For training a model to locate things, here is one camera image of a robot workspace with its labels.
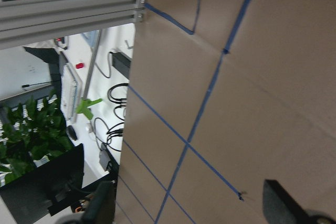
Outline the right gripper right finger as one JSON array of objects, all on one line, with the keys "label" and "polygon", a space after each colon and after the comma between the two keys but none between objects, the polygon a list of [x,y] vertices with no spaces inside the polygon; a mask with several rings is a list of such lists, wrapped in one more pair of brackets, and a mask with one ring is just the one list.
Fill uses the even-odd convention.
[{"label": "right gripper right finger", "polygon": [[277,180],[264,180],[262,203],[268,223],[335,223],[325,214],[309,215]]}]

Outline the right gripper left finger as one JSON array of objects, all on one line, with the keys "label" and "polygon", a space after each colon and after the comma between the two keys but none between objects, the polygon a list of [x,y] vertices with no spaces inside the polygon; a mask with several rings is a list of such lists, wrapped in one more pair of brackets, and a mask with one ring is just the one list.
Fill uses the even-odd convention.
[{"label": "right gripper left finger", "polygon": [[116,192],[113,182],[102,182],[88,208],[81,217],[81,223],[113,223]]}]

